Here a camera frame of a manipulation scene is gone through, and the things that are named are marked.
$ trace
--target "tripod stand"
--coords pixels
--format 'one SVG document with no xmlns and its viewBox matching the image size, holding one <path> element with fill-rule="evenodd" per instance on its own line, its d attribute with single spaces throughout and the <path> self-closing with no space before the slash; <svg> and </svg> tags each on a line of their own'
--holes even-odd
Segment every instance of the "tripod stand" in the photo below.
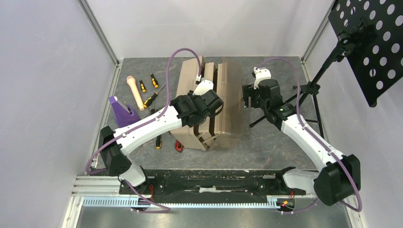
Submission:
<svg viewBox="0 0 403 228">
<path fill-rule="evenodd" d="M 326 61 L 323 63 L 322 67 L 319 69 L 318 73 L 315 75 L 314 79 L 312 81 L 309 81 L 306 85 L 301 86 L 301 97 L 299 99 L 299 105 L 301 106 L 302 103 L 305 101 L 305 99 L 308 97 L 308 95 L 312 95 L 313 101 L 314 101 L 314 106 L 315 106 L 315 112 L 317 116 L 317 120 L 306 120 L 308 122 L 313 122 L 313 123 L 318 123 L 319 125 L 319 133 L 320 136 L 323 138 L 324 133 L 323 133 L 323 126 L 322 126 L 322 120 L 320 118 L 320 112 L 319 112 L 319 106 L 317 103 L 317 94 L 319 93 L 320 85 L 318 85 L 319 79 L 323 76 L 325 71 L 330 67 L 330 65 L 333 62 L 340 62 L 343 60 L 345 56 L 343 56 L 343 53 L 346 52 L 348 49 L 353 48 L 354 45 L 352 45 L 347 38 L 343 38 L 340 41 L 338 41 L 336 47 L 333 49 L 333 51 L 330 53 L 330 55 L 327 57 Z M 296 99 L 297 94 L 293 95 L 290 97 L 288 100 L 285 101 L 285 103 L 289 103 L 292 100 Z M 260 121 L 264 120 L 266 116 L 262 116 L 255 122 L 251 123 L 249 127 L 254 127 L 256 124 L 258 124 Z"/>
</svg>

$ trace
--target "stand leg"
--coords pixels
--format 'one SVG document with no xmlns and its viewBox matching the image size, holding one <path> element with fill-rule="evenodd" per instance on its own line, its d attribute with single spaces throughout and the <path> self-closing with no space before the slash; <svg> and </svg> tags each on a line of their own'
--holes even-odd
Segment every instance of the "stand leg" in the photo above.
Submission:
<svg viewBox="0 0 403 228">
<path fill-rule="evenodd" d="M 258 120 L 256 120 L 255 122 L 249 124 L 249 127 L 254 127 L 255 125 L 257 125 L 260 121 L 264 120 L 266 117 L 262 116 L 261 118 L 259 118 Z"/>
<path fill-rule="evenodd" d="M 302 94 L 302 96 L 299 98 L 299 106 L 302 105 L 302 103 L 305 101 L 305 99 L 308 97 L 308 94 Z"/>
<path fill-rule="evenodd" d="M 305 120 L 306 122 L 319 123 L 317 120 Z"/>
<path fill-rule="evenodd" d="M 290 103 L 292 100 L 294 100 L 297 97 L 297 95 L 293 95 L 292 97 L 290 97 L 288 100 L 286 100 L 285 103 Z"/>
<path fill-rule="evenodd" d="M 325 136 L 323 134 L 322 120 L 320 118 L 319 106 L 317 105 L 316 95 L 313 95 L 313 98 L 314 98 L 314 106 L 315 106 L 315 111 L 316 111 L 316 116 L 317 116 L 317 123 L 319 125 L 319 133 L 322 138 L 325 138 Z"/>
</svg>

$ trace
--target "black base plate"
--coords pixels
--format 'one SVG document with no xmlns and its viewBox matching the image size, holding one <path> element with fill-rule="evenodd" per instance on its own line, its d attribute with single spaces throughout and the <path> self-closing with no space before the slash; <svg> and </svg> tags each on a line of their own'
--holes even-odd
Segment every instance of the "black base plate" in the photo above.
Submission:
<svg viewBox="0 0 403 228">
<path fill-rule="evenodd" d="M 281 187 L 277 171 L 244 170 L 144 170 L 148 184 L 153 185 L 153 199 L 159 203 L 265 203 L 267 195 L 289 195 L 290 189 Z M 122 182 L 119 194 L 134 195 Z M 200 187 L 230 192 L 203 192 Z M 151 194 L 147 188 L 142 194 Z M 305 195 L 294 190 L 294 195 Z"/>
</svg>

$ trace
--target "perforated black panel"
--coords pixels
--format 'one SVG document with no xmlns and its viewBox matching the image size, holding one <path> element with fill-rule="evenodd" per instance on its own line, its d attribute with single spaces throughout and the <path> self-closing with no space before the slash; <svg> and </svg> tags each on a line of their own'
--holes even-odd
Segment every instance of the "perforated black panel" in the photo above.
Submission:
<svg viewBox="0 0 403 228">
<path fill-rule="evenodd" d="M 339 0 L 329 15 L 337 35 L 352 34 L 363 23 L 374 27 L 347 59 L 371 107 L 403 76 L 403 0 Z"/>
</svg>

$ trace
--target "cable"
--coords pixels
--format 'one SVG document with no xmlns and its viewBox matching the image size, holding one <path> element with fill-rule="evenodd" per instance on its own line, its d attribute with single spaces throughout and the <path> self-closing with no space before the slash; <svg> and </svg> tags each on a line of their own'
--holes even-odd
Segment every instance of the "cable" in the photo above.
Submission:
<svg viewBox="0 0 403 228">
<path fill-rule="evenodd" d="M 290 210 L 293 210 L 293 209 L 294 209 L 294 208 L 289 207 L 287 204 L 285 204 L 284 207 L 286 207 L 286 208 L 288 208 L 288 209 L 290 209 Z"/>
<path fill-rule="evenodd" d="M 171 208 L 166 207 L 166 206 L 163 206 L 163 205 L 158 204 L 158 203 L 154 203 L 154 202 L 152 202 L 151 200 L 147 199 L 146 197 L 142 196 L 140 193 L 138 193 L 138 191 L 136 191 L 136 189 L 133 187 L 133 185 L 132 185 L 130 182 L 128 182 L 127 180 L 125 180 L 125 181 L 126 181 L 126 184 L 130 187 L 130 189 L 131 189 L 138 197 L 140 197 L 142 200 L 146 201 L 147 203 L 153 204 L 153 205 L 155 205 L 155 206 L 157 206 L 157 207 L 160 207 L 160 208 L 165 209 L 165 210 L 145 210 L 145 211 L 138 210 L 138 211 L 137 211 L 138 213 L 142 213 L 142 214 L 156 214 L 156 213 L 167 213 L 167 212 L 170 212 L 170 211 L 171 211 Z"/>
<path fill-rule="evenodd" d="M 337 163 L 340 165 L 340 167 L 342 168 L 342 170 L 343 170 L 344 173 L 346 174 L 348 180 L 350 181 L 351 186 L 353 187 L 354 194 L 357 196 L 358 208 L 354 208 L 353 206 L 351 206 L 350 204 L 348 204 L 348 203 L 346 203 L 346 202 L 344 202 L 344 201 L 341 201 L 341 202 L 342 202 L 346 207 L 348 207 L 348 208 L 350 208 L 350 209 L 352 209 L 352 210 L 354 210 L 354 211 L 356 211 L 356 212 L 361 212 L 362 209 L 363 209 L 361 196 L 360 196 L 360 193 L 359 193 L 359 191 L 358 191 L 357 186 L 356 186 L 355 183 L 354 183 L 353 177 L 350 175 L 350 173 L 348 172 L 347 168 L 346 168 L 345 165 L 341 162 L 341 160 L 340 160 L 333 152 L 331 152 L 332 150 L 331 150 L 326 144 L 324 144 L 311 130 L 309 130 L 308 128 L 305 128 L 305 124 L 303 123 L 303 121 L 302 121 L 302 119 L 301 119 L 301 114 L 299 113 L 299 98 L 300 98 L 301 84 L 300 84 L 300 82 L 299 82 L 299 78 L 298 78 L 298 74 L 297 74 L 297 69 L 295 68 L 295 66 L 294 66 L 288 59 L 280 58 L 280 57 L 274 57 L 274 58 L 269 58 L 269 59 L 264 60 L 264 61 L 263 61 L 262 63 L 260 63 L 256 68 L 259 68 L 259 67 L 262 66 L 263 64 L 265 64 L 265 63 L 267 63 L 267 62 L 269 62 L 269 61 L 272 61 L 272 60 L 283 60 L 283 61 L 287 62 L 287 63 L 292 67 L 292 69 L 293 69 L 293 71 L 294 71 L 294 76 L 297 78 L 297 99 L 296 99 L 296 108 L 297 108 L 297 117 L 298 117 L 299 123 L 301 124 L 302 127 L 304 127 L 304 129 L 305 129 L 319 144 L 321 144 L 321 146 L 323 146 L 323 148 L 324 148 L 324 149 L 337 161 Z"/>
<path fill-rule="evenodd" d="M 192 54 L 194 54 L 194 56 L 195 56 L 196 59 L 197 59 L 197 63 L 199 64 L 199 73 L 198 73 L 197 76 L 201 76 L 201 74 L 202 74 L 202 68 L 201 68 L 202 65 L 201 65 L 199 56 L 196 54 L 196 52 L 194 52 L 192 49 L 186 48 L 186 47 L 176 50 L 176 51 L 171 55 L 171 57 L 169 58 L 169 60 L 168 60 L 168 65 L 166 66 L 166 72 L 165 72 L 165 81 L 166 81 L 166 103 L 165 103 L 165 107 L 164 107 L 164 109 L 162 110 L 162 112 L 161 112 L 156 118 L 151 119 L 151 120 L 149 120 L 149 121 L 147 121 L 147 122 L 145 122 L 145 123 L 142 123 L 142 124 L 140 124 L 140 125 L 138 125 L 138 126 L 132 128 L 132 129 L 126 131 L 125 133 L 119 135 L 118 137 L 113 138 L 112 140 L 108 141 L 107 143 L 105 143 L 104 145 L 102 145 L 101 147 L 99 147 L 99 149 L 98 149 L 97 151 L 95 151 L 95 153 L 93 153 L 92 156 L 91 156 L 91 157 L 88 159 L 88 161 L 87 161 L 87 164 L 86 164 L 86 172 L 87 172 L 88 174 L 95 174 L 95 173 L 99 173 L 99 172 L 102 172 L 102 171 L 106 171 L 106 168 L 103 168 L 103 169 L 96 169 L 96 170 L 93 170 L 93 171 L 89 170 L 90 165 L 91 165 L 91 163 L 92 163 L 92 160 L 93 160 L 103 149 L 105 149 L 105 148 L 106 148 L 107 146 L 109 146 L 110 144 L 116 142 L 117 140 L 123 138 L 123 135 L 124 135 L 124 134 L 129 134 L 130 132 L 132 132 L 132 131 L 134 131 L 134 130 L 137 130 L 137 129 L 141 128 L 141 127 L 144 127 L 144 126 L 146 126 L 147 124 L 150 124 L 150 123 L 154 122 L 155 119 L 160 118 L 161 116 L 163 116 L 163 115 L 165 114 L 165 112 L 166 112 L 166 110 L 168 109 L 168 106 L 169 106 L 169 101 L 170 101 L 170 99 L 171 99 L 170 96 L 169 96 L 169 82 L 168 82 L 168 78 L 169 78 L 169 66 L 171 65 L 171 62 L 172 62 L 172 60 L 173 60 L 173 57 L 175 57 L 175 55 L 178 54 L 178 53 L 181 52 L 181 51 L 190 51 Z"/>
<path fill-rule="evenodd" d="M 295 210 L 295 211 L 278 211 L 278 210 L 277 211 L 280 212 L 281 214 L 286 214 L 286 215 L 296 214 L 296 213 L 304 212 L 304 211 L 311 209 L 313 206 L 316 206 L 316 204 L 318 202 L 319 202 L 319 198 L 316 198 L 315 201 L 311 205 L 307 206 L 304 209 Z"/>
</svg>

